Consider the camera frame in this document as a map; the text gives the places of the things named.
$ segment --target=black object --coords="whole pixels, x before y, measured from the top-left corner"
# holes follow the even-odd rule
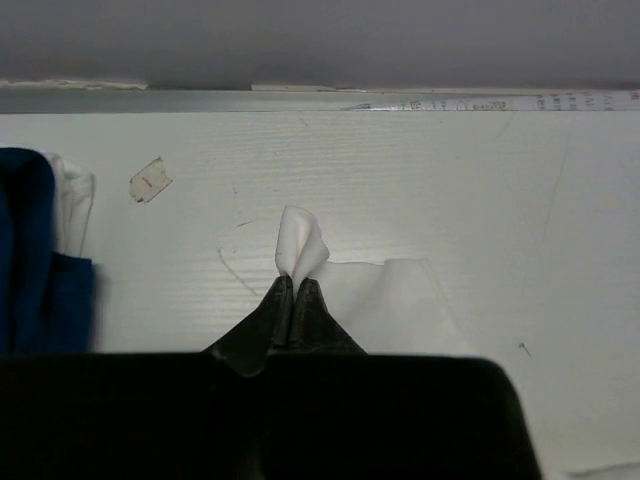
[[[0,468],[3,478],[540,478],[497,365],[367,356],[317,282],[294,301],[286,276],[199,354],[0,362]]]

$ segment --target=gray wall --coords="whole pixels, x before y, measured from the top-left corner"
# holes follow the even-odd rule
[[[640,84],[638,0],[1,0],[0,78]]]

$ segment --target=blue fabric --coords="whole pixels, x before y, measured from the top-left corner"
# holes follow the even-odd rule
[[[46,158],[0,148],[0,353],[79,352],[89,342],[91,262],[54,254]]]

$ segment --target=white table surface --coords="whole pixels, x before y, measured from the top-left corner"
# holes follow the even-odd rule
[[[98,351],[211,344],[275,278],[299,205],[334,261],[430,260],[545,461],[640,460],[640,112],[4,115],[0,143],[96,175]],[[174,181],[137,204],[158,156]]]

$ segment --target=scratch mark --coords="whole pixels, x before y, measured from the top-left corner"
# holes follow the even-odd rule
[[[235,271],[233,268],[231,268],[231,267],[229,266],[229,264],[227,263],[227,261],[224,259],[224,256],[222,255],[222,247],[220,247],[220,248],[218,249],[218,258],[220,259],[220,263],[222,263],[222,264],[224,265],[224,268],[226,268],[226,269],[227,269],[227,271],[228,271],[231,275],[233,275],[233,277],[234,277],[236,280],[238,280],[238,281],[242,284],[242,286],[243,286],[244,288],[246,288],[247,290],[249,290],[249,291],[250,291],[253,295],[255,295],[256,297],[258,296],[258,292],[256,292],[253,288],[251,288],[251,287],[247,284],[247,282],[245,282],[244,280],[242,280],[242,278],[240,277],[240,275],[238,275],[238,274],[236,273],[236,271]]]
[[[502,135],[504,135],[504,132],[507,131],[507,129],[509,128],[509,125],[511,125],[511,122],[513,121],[513,117],[515,117],[516,115],[516,111],[513,110],[511,112],[511,115],[509,115],[509,118],[507,119],[506,122],[504,122],[504,125],[502,126],[502,128],[500,129],[500,131],[498,132],[498,135],[496,135],[495,137],[493,137],[494,140],[499,139]]]
[[[250,225],[250,224],[252,224],[254,222],[257,222],[258,220],[260,220],[260,219],[256,218],[255,220],[249,220],[248,222],[239,223],[238,225],[236,225],[236,228],[244,227],[245,225]]]
[[[551,201],[549,202],[549,210],[547,210],[547,218],[544,221],[544,227],[542,229],[542,243],[544,243],[547,238],[547,227],[549,226],[549,221],[551,220],[551,211],[553,210],[553,202],[556,199],[556,193],[558,192],[558,186],[560,185],[560,179],[564,174],[564,167],[567,164],[567,156],[569,153],[569,144],[571,143],[571,137],[573,136],[573,124],[575,123],[575,117],[571,119],[571,126],[569,127],[569,137],[567,138],[567,143],[564,146],[564,155],[562,157],[562,165],[560,166],[560,173],[558,174],[558,178],[556,178],[556,183],[553,185],[553,190],[551,191]]]
[[[597,468],[595,470],[587,470],[584,472],[571,473],[570,478],[588,479],[588,478],[632,478],[634,470],[637,471],[640,463],[622,463],[610,467]]]
[[[518,348],[524,350],[525,352],[527,352],[527,355],[531,356],[531,354],[529,353],[529,350],[527,350],[527,346],[524,344],[524,342],[520,342],[518,344]]]

